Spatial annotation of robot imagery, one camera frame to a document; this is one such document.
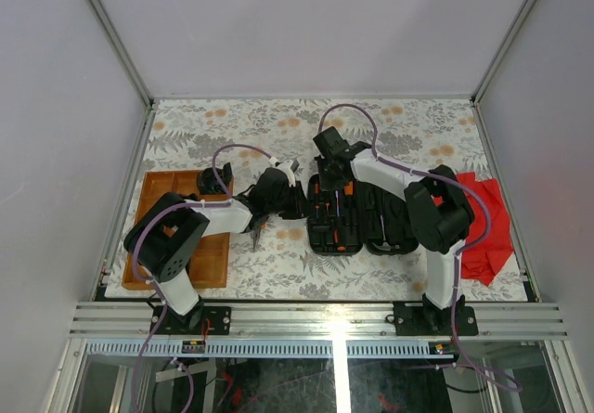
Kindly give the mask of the black orange handle screwdriver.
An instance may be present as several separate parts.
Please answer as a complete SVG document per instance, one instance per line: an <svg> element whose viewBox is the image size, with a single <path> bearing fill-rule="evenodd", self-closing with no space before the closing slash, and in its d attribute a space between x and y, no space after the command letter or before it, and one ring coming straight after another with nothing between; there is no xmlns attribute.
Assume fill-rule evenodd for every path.
<svg viewBox="0 0 594 413"><path fill-rule="evenodd" d="M356 205L354 199L354 183L350 182L343 188L342 212L345 223L350 229L354 226L354 216L356 215Z"/></svg>

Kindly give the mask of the black plastic tool case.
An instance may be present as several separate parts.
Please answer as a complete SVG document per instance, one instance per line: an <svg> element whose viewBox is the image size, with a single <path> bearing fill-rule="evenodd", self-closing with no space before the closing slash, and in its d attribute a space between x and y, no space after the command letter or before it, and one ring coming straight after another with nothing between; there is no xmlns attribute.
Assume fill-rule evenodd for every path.
<svg viewBox="0 0 594 413"><path fill-rule="evenodd" d="M315 220L313 192L314 183L319 183L319 176L313 175L307 186L307 199L311 207L306 227L309 245L315 254L323 256L351 256L362 249L375 255L402 255L415 251L419 242L415 239L407 214L406 203L395 195L367 183L354 183L356 215L354 226L350 229L344 221L342 212L343 189L326 191L319 184L320 217ZM330 220L326 222L325 202L330 202ZM400 252L374 252L367 245L368 234L378 222L379 215L384 217L388 241L401 245ZM337 252L333 233L342 229L347 237L347 252Z"/></svg>

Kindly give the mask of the large orange screwdriver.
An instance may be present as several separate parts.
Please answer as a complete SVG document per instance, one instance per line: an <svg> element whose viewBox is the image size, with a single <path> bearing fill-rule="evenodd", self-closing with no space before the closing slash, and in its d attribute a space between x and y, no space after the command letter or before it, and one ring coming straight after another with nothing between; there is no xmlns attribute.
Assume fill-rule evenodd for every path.
<svg viewBox="0 0 594 413"><path fill-rule="evenodd" d="M336 228L333 233L334 245L337 252L347 252L347 237L342 229Z"/></svg>

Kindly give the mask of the claw hammer black handle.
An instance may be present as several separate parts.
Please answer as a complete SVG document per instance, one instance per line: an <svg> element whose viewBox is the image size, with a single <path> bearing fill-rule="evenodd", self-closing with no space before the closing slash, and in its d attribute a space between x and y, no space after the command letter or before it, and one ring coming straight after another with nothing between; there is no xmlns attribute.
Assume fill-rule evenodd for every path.
<svg viewBox="0 0 594 413"><path fill-rule="evenodd" d="M368 234L367 245L371 247L374 252L400 252L401 245L398 243L390 243L388 241L387 231L385 227L384 217L379 215L378 222Z"/></svg>

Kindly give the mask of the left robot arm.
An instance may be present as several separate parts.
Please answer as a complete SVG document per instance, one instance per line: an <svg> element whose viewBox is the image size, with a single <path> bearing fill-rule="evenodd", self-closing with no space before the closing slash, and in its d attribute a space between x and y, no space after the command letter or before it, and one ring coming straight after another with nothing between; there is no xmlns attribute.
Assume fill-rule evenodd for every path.
<svg viewBox="0 0 594 413"><path fill-rule="evenodd" d="M268 167L255 185L225 201L163 194L128 232L123 246L172 310L173 325L189 334L203 321L203 301L186 270L200 241L219 234L258 235L273 215L286 220L305 218L305 205L302 183L294 173L280 166Z"/></svg>

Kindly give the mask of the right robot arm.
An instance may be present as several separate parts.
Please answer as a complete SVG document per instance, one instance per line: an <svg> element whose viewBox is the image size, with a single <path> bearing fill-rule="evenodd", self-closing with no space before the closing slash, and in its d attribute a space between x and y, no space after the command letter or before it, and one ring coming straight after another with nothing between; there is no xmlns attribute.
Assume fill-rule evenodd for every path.
<svg viewBox="0 0 594 413"><path fill-rule="evenodd" d="M433 333L448 331L457 320L452 305L461 295L459 256L475 219L453 171L447 166L418 170L380 155L366 142L349 144L333 127L318 133L313 141L319 151L321 187L335 190L351 181L367 183L405 204L408 230L426 250L425 298L431 305L423 310L424 325Z"/></svg>

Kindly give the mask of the orange long-nose pliers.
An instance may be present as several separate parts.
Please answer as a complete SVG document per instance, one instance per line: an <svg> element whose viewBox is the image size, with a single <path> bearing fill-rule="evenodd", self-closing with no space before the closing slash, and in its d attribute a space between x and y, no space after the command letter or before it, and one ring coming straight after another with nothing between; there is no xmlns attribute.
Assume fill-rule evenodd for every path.
<svg viewBox="0 0 594 413"><path fill-rule="evenodd" d="M258 248L258 244L262 235L262 231L265 228L265 225L269 219L269 216L262 216L259 218L253 217L250 221L249 228L250 228L250 235L252 239L252 251L256 252Z"/></svg>

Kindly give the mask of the dark patterned rolled cloth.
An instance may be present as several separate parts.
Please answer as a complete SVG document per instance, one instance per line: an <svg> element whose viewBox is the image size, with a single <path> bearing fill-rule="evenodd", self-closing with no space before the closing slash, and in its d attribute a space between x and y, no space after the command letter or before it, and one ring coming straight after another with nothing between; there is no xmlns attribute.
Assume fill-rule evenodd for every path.
<svg viewBox="0 0 594 413"><path fill-rule="evenodd" d="M201 194L223 195L226 191L222 184L229 187L232 179L232 166L227 162L222 168L217 168L216 172L213 171L213 168L205 169L200 172L196 179L196 185Z"/></svg>

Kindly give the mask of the wooden compartment tray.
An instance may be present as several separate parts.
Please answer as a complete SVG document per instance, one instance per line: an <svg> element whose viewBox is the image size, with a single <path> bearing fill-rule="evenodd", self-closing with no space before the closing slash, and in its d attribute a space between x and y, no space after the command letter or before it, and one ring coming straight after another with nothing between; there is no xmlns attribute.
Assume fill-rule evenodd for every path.
<svg viewBox="0 0 594 413"><path fill-rule="evenodd" d="M192 200L220 202L223 195L201 194L196 179L201 170L148 172L145 174L136 211L136 221L149 212L159 198L173 192ZM187 272L196 289L214 289L226 286L230 235L217 234L202 239L195 249Z"/></svg>

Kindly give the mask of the aluminium front rail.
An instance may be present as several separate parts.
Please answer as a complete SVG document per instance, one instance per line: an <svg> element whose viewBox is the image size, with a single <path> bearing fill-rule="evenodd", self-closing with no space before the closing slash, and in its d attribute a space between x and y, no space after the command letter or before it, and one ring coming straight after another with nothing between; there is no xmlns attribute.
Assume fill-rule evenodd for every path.
<svg viewBox="0 0 594 413"><path fill-rule="evenodd" d="M392 303L209 303L209 331L153 333L146 303L79 303L69 337L90 354L145 356L327 357L426 355L450 333L412 333L409 312Z"/></svg>

